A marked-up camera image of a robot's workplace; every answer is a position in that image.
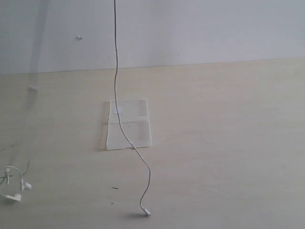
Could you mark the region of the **white wired earphones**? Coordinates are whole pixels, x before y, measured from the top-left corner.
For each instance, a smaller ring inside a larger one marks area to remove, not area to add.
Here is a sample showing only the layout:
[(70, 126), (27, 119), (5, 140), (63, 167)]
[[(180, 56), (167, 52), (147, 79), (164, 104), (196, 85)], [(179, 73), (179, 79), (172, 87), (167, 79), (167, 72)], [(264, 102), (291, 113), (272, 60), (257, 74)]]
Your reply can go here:
[[(36, 38), (38, 40), (34, 43), (33, 53), (31, 55), (31, 57), (32, 57), (31, 62), (32, 63), (34, 63), (35, 58), (39, 58), (39, 55), (40, 55), (42, 31), (44, 29), (45, 22), (46, 22), (46, 11), (48, 9), (48, 4), (49, 4), (49, 1), (47, 1), (46, 3), (42, 3), (40, 5), (39, 15), (38, 15), (38, 28), (37, 28), (38, 34), (36, 35)], [(116, 1), (113, 2), (113, 12), (114, 12), (114, 46), (115, 46), (115, 62), (116, 62), (115, 75), (114, 75), (114, 100), (115, 100), (116, 114), (117, 114), (118, 123), (119, 123), (121, 133), (123, 134), (126, 141), (129, 143), (129, 145), (131, 146), (131, 149), (134, 150), (137, 153), (137, 155), (140, 157), (142, 162), (144, 162), (144, 164), (148, 168), (148, 172), (149, 172), (148, 184), (147, 184), (147, 187), (146, 187), (145, 191), (143, 192), (143, 194), (140, 198), (139, 206), (142, 209), (142, 211), (144, 212), (144, 215), (149, 217), (151, 214), (142, 205), (142, 200), (143, 200), (146, 192), (148, 191), (148, 189), (150, 187), (151, 168), (148, 165), (148, 163), (145, 161), (143, 156), (140, 154), (140, 152), (138, 151), (136, 146), (131, 142), (131, 140), (126, 135), (126, 133), (123, 129), (123, 126), (122, 126), (121, 116), (120, 116), (119, 108), (118, 108), (117, 76), (118, 76), (118, 69), (119, 69), (119, 55), (118, 55), (118, 46), (117, 46), (117, 9), (116, 9)], [(38, 83), (38, 75), (36, 73), (33, 73), (29, 77), (29, 85), (28, 85), (28, 88), (27, 88), (27, 94), (26, 94), (24, 108), (23, 108), (24, 111), (22, 112), (22, 116), (20, 118), (22, 123), (25, 122), (25, 119), (27, 118), (28, 113), (35, 106), (35, 103), (36, 103), (36, 100), (37, 100), (37, 94), (38, 94), (37, 83)], [(23, 180), (23, 176), (26, 175), (27, 173), (26, 172), (24, 172), (24, 173), (21, 172), (21, 170), (19, 168), (12, 165), (12, 162), (15, 160), (16, 156), (17, 156), (16, 154), (11, 156), (10, 159), (9, 159), (9, 164), (7, 166), (3, 167), (3, 169), (2, 169), (3, 177), (2, 177), (1, 183), (6, 182), (7, 185), (10, 183), (10, 169), (12, 168), (12, 169), (14, 169), (18, 172), (18, 176), (19, 176), (19, 180), (20, 180), (20, 191), (23, 191), (25, 189), (30, 190), (31, 185)]]

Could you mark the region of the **clear plastic open case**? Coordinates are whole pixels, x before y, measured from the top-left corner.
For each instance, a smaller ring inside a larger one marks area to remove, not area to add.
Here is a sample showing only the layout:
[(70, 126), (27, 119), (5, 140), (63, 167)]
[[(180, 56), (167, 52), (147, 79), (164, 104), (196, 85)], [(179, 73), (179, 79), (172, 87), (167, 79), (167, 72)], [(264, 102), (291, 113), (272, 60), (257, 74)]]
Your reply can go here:
[(103, 104), (102, 127), (104, 149), (117, 150), (150, 147), (152, 134), (146, 98), (118, 101), (110, 100)]

